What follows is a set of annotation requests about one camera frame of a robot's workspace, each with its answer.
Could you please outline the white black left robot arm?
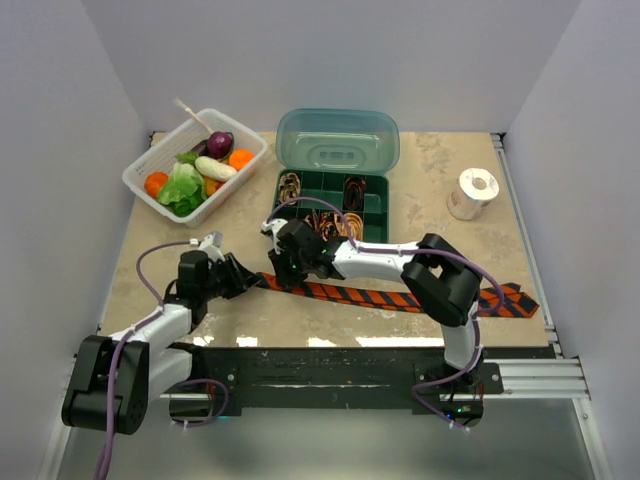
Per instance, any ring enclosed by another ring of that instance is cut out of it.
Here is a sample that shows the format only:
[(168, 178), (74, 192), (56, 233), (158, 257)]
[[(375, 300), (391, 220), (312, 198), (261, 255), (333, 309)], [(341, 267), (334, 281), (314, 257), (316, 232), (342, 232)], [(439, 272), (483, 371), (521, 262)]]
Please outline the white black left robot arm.
[(231, 253), (216, 259), (202, 250), (183, 253), (177, 278), (150, 315), (110, 336), (90, 335), (81, 342), (61, 409), (63, 424), (131, 435), (149, 402), (174, 385), (200, 390), (207, 368), (172, 344), (195, 330), (211, 300), (235, 298), (259, 282), (260, 276)]

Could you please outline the orange navy striped tie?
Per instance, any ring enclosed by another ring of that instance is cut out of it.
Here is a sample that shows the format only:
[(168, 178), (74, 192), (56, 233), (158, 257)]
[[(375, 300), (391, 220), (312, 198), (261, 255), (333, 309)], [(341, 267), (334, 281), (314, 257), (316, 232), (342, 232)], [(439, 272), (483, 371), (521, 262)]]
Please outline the orange navy striped tie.
[[(423, 313), (417, 299), (409, 292), (380, 291), (341, 287), (317, 282), (303, 282), (293, 288), (281, 287), (276, 277), (269, 273), (259, 272), (259, 288), (293, 294), (322, 301), (330, 301), (344, 305), (407, 313)], [(501, 285), (504, 301), (499, 303), (499, 295), (494, 287), (480, 290), (478, 306), (480, 317), (532, 318), (539, 309), (539, 304), (516, 283)]]

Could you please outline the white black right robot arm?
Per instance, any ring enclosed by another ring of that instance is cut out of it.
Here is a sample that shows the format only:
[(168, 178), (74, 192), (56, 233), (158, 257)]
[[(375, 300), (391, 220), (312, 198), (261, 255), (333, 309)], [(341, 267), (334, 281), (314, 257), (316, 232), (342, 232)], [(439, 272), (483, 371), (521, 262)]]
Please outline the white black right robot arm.
[(424, 313), (444, 341), (445, 379), (459, 393), (481, 380), (478, 310), (481, 276), (441, 237), (376, 244), (324, 239), (307, 223), (273, 219), (261, 225), (280, 291), (367, 308)]

